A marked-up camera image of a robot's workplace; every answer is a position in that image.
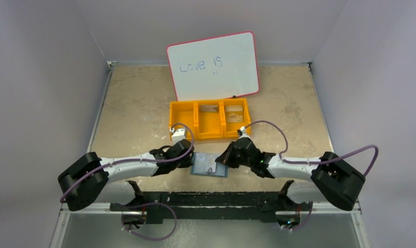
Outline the blue leather card holder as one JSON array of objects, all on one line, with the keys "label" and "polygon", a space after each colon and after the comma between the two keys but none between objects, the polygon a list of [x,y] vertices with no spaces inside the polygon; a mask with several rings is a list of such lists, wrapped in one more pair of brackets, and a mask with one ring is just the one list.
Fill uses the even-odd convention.
[{"label": "blue leather card holder", "polygon": [[228,167],[217,163],[218,153],[195,152],[192,158],[190,174],[194,176],[208,176],[227,178]]}]

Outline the grey credit card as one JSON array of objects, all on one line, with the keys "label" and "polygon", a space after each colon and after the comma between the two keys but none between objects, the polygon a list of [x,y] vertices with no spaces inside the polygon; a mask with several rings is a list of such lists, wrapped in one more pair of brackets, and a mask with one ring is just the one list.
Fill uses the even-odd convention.
[{"label": "grey credit card", "polygon": [[217,113],[218,106],[217,105],[210,105],[210,104],[202,104],[199,106],[199,110],[205,113]]}]

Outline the white VIP card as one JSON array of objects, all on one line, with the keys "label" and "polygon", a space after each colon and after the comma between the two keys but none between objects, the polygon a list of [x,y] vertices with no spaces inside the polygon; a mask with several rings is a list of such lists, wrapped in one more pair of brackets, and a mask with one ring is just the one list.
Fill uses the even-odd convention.
[{"label": "white VIP card", "polygon": [[194,157],[193,171],[196,174],[213,174],[216,172],[217,156],[212,153],[196,153]]}]

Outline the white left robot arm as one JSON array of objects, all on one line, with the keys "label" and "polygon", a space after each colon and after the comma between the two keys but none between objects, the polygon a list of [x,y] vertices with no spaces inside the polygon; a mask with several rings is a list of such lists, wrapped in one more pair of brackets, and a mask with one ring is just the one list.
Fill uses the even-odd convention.
[{"label": "white left robot arm", "polygon": [[63,193],[60,202],[71,211],[82,210],[94,203],[108,184],[189,167],[193,154],[194,143],[187,139],[134,157],[100,158],[95,152],[87,152],[58,176]]}]

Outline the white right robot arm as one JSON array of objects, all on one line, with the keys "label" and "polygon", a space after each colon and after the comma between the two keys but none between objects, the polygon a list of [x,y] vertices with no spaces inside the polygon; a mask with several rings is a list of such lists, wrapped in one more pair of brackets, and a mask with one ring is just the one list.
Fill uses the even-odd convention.
[{"label": "white right robot arm", "polygon": [[215,162],[230,168],[247,166],[262,178],[291,178],[286,197],[295,204],[327,201],[351,211],[365,183],[365,176],[332,152],[315,158],[281,158],[263,152],[248,138],[231,142]]}]

